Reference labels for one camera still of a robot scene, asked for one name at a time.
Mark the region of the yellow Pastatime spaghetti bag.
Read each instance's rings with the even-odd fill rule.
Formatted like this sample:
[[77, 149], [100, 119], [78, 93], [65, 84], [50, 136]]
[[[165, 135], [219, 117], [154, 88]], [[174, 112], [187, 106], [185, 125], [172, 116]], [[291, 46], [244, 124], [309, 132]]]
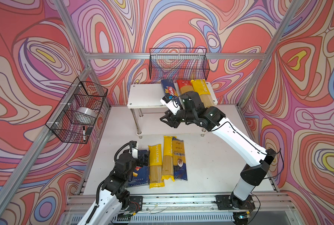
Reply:
[[163, 165], [162, 165], [162, 180], [174, 179], [173, 170], [173, 139], [175, 136], [164, 136], [164, 149], [163, 149]]
[[149, 188], [164, 187], [165, 184], [162, 180], [163, 154], [161, 144], [149, 146], [149, 152]]
[[204, 79], [192, 80], [192, 87], [195, 92], [197, 92], [200, 96], [204, 107], [214, 107], [215, 103], [213, 101], [212, 95], [208, 89], [207, 83]]

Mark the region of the dark blue Barilla spaghetti box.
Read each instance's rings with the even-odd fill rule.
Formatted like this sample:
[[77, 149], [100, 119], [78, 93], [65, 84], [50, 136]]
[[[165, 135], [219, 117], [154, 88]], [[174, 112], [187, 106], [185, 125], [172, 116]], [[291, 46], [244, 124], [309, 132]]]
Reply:
[[164, 95], [172, 95], [173, 98], [175, 99], [175, 101], [177, 102], [177, 104], [179, 106], [182, 106], [180, 100], [179, 100], [179, 96], [177, 93], [177, 90], [175, 88], [175, 85], [173, 83], [172, 79], [162, 79], [161, 80], [161, 85], [162, 85], [162, 89], [164, 92]]

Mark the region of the red spaghetti bag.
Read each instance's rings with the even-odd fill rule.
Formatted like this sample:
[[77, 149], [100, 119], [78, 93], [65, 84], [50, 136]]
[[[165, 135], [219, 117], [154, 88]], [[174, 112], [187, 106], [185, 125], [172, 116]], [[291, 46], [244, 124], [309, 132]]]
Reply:
[[194, 91], [190, 80], [177, 80], [177, 85], [179, 87], [180, 94]]

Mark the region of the blue Ankara spaghetti bag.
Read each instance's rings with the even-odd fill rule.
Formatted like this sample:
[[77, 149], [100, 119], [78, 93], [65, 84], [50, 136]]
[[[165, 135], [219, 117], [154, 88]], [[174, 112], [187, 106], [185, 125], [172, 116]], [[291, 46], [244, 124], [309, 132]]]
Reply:
[[184, 142], [175, 137], [172, 138], [173, 147], [173, 175], [175, 180], [187, 181], [187, 168]]

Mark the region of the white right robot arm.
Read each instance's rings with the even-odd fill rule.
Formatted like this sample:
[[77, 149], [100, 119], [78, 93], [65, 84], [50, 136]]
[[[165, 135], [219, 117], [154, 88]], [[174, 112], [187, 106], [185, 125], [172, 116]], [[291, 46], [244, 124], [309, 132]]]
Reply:
[[177, 97], [171, 94], [166, 94], [160, 100], [168, 108], [160, 120], [172, 128], [178, 128], [182, 122], [204, 128], [225, 141], [245, 160], [240, 179], [225, 205], [227, 209], [243, 209], [249, 202], [251, 192], [266, 178], [277, 152], [252, 141], [217, 107], [205, 107], [197, 92], [186, 92], [180, 99], [184, 108], [177, 102]]

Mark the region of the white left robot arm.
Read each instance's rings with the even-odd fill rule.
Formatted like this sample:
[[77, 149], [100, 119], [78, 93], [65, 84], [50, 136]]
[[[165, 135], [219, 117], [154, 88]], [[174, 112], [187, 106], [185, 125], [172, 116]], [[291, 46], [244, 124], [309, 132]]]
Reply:
[[130, 218], [142, 210], [143, 197], [131, 197], [127, 190], [136, 168], [148, 166], [149, 153], [137, 148], [137, 141], [129, 141], [117, 150], [114, 167], [98, 185], [94, 204], [88, 209], [80, 225], [108, 225], [115, 217]]

